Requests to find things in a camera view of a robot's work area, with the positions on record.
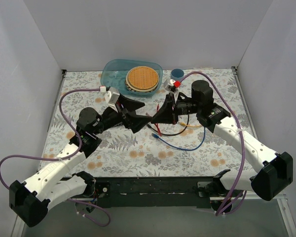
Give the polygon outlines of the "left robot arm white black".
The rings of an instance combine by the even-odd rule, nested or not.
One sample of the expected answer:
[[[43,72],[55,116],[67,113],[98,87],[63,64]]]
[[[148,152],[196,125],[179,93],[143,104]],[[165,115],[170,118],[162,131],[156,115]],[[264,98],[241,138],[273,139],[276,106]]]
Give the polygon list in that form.
[[[123,95],[108,98],[107,102],[108,107],[103,114],[91,107],[79,113],[76,122],[78,134],[70,139],[58,158],[23,183],[14,181],[10,185],[10,208],[28,227],[36,226],[49,210],[71,197],[82,195],[89,198],[94,195],[96,180],[91,174],[81,171],[67,181],[62,181],[62,178],[96,151],[102,141],[97,134],[121,125],[136,133],[152,120],[150,116],[136,113],[137,109],[145,106],[143,102]]]

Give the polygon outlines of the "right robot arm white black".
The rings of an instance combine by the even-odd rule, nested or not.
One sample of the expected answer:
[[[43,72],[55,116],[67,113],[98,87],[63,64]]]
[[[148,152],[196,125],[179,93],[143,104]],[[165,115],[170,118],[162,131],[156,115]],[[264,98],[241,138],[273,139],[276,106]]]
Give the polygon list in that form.
[[[204,80],[191,85],[191,97],[179,91],[180,82],[164,83],[168,94],[164,104],[153,116],[153,123],[176,124],[181,115],[196,114],[199,123],[219,136],[236,151],[245,156],[252,166],[250,172],[224,170],[204,187],[205,192],[227,195],[230,191],[250,191],[266,201],[272,200],[293,181],[293,158],[286,152],[277,153],[258,141],[248,132],[238,128],[235,118],[214,102],[213,90]]]

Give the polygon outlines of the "floral table mat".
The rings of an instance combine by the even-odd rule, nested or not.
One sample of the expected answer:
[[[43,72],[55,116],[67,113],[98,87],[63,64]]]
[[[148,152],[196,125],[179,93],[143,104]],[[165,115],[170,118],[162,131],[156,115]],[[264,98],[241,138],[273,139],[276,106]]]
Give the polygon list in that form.
[[[102,72],[68,72],[60,94],[65,97],[56,109],[43,151],[44,158],[54,158],[73,137],[64,121],[76,123],[83,108],[102,113],[106,108],[103,94],[93,92],[100,86]],[[241,155],[226,141],[202,128],[195,115],[181,116],[182,124],[160,125],[162,138],[152,136],[153,128],[137,133],[124,127],[112,128],[99,135],[96,151],[73,169],[96,177],[144,176],[214,176],[224,169],[237,171]]]

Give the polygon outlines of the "woven wicker round plate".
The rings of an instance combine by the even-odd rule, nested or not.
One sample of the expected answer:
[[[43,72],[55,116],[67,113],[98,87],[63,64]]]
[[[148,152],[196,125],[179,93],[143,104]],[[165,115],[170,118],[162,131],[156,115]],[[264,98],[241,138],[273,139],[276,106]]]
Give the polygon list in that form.
[[[132,68],[126,75],[126,87],[135,92],[152,92],[160,83],[156,70],[147,66]]]

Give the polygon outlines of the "teal plastic tub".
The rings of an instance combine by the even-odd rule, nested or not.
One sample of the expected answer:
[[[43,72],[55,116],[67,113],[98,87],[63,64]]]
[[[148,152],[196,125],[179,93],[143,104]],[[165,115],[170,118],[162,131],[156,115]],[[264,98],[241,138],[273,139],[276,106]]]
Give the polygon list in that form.
[[[137,92],[129,90],[125,80],[127,73],[138,66],[147,66],[154,69],[158,76],[159,82],[151,92]],[[138,61],[138,60],[127,60],[127,59],[114,59],[109,61],[101,75],[101,85],[106,87],[116,88],[120,94],[124,96],[136,96],[136,97],[152,97],[156,91],[160,88],[163,77],[163,70],[160,65],[153,62]]]

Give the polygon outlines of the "blue plastic cup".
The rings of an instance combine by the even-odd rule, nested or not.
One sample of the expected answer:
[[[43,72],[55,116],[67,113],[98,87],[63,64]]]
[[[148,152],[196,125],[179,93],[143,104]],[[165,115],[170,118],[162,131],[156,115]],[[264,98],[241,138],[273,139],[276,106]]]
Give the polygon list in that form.
[[[173,69],[171,71],[171,77],[175,79],[180,79],[184,77],[184,71],[182,69]]]

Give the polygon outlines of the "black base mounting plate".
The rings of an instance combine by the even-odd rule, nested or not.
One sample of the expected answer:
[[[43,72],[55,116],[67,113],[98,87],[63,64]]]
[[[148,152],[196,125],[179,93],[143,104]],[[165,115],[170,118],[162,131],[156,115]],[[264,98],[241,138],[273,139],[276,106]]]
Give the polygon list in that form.
[[[217,184],[212,176],[199,177],[99,177],[95,194],[75,198],[97,198],[97,205],[111,207],[210,208],[210,198],[224,198],[229,190]]]

